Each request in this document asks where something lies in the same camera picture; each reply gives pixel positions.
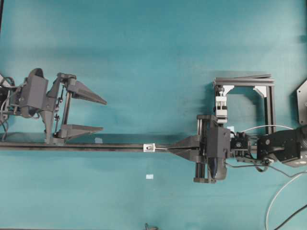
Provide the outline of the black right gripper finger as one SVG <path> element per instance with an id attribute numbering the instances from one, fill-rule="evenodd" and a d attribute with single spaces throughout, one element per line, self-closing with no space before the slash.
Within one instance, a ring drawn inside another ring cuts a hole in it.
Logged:
<path id="1" fill-rule="evenodd" d="M 98 94 L 91 91 L 80 81 L 77 80 L 71 81 L 67 86 L 67 91 L 72 93 L 72 97 L 74 99 L 86 100 L 107 105 L 107 101 L 101 98 Z"/>

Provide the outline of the grey open gripper body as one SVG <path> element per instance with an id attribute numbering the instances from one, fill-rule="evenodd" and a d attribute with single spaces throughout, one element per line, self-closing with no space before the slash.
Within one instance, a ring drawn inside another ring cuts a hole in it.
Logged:
<path id="1" fill-rule="evenodd" d="M 43 102 L 43 108 L 39 112 L 45 125 L 45 143 L 47 144 L 52 144 L 54 115 L 58 112 L 59 104 L 63 101 L 62 96 L 58 97 L 60 85 L 66 85 L 69 79 L 76 79 L 76 76 L 65 73 L 57 74 L 57 78 L 54 80 L 51 89 L 46 94 L 46 98 Z"/>

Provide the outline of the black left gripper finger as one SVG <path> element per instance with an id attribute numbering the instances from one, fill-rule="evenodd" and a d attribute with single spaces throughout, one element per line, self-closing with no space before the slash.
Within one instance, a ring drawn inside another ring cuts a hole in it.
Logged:
<path id="1" fill-rule="evenodd" d="M 102 131 L 102 127 L 81 126 L 81 125 L 61 125 L 61 138 L 72 139 L 82 135 L 93 134 Z"/>

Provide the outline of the black arm behind open gripper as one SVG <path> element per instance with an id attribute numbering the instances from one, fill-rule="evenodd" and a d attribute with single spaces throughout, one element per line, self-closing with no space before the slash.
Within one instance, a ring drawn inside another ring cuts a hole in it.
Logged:
<path id="1" fill-rule="evenodd" d="M 0 138 L 2 142 L 5 141 L 8 134 L 8 119 L 10 115 L 14 114 L 14 112 L 10 111 L 10 108 L 15 106 L 15 103 L 11 105 L 10 100 L 21 92 L 24 85 L 26 85 L 26 80 L 24 80 L 23 83 L 16 85 L 15 80 L 12 77 L 4 77 L 0 75 L 0 126 L 4 129 L 4 133 Z"/>

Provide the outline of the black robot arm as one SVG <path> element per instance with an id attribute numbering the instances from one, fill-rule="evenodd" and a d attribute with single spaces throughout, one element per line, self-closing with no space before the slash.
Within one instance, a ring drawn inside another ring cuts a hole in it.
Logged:
<path id="1" fill-rule="evenodd" d="M 259 172 L 266 171 L 275 161 L 290 167 L 299 167 L 307 162 L 306 126 L 276 131 L 274 81 L 270 75 L 216 78 L 213 84 L 214 114 L 197 116 L 196 135 L 164 146 L 165 151 L 195 162 L 195 182 L 213 184 L 225 179 L 228 158 L 235 158 L 245 166 L 253 166 Z M 265 101 L 267 133 L 256 137 L 255 148 L 252 147 L 252 138 L 246 131 L 232 132 L 224 127 L 228 118 L 227 94 L 235 87 L 251 87 Z M 47 144 L 63 145 L 70 139 L 100 131 L 98 127 L 67 123 L 73 98 L 104 103 L 101 97 L 77 81 L 75 76 L 59 73 L 51 89 L 43 92 L 43 108 L 40 114 L 45 124 Z M 256 157 L 252 156 L 253 150 L 257 152 Z"/>

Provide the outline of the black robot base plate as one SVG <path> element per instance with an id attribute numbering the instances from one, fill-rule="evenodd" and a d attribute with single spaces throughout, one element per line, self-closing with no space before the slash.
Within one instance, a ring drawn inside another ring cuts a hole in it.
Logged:
<path id="1" fill-rule="evenodd" d="M 300 125 L 307 124 L 307 80 L 305 80 L 296 90 L 298 121 Z"/>

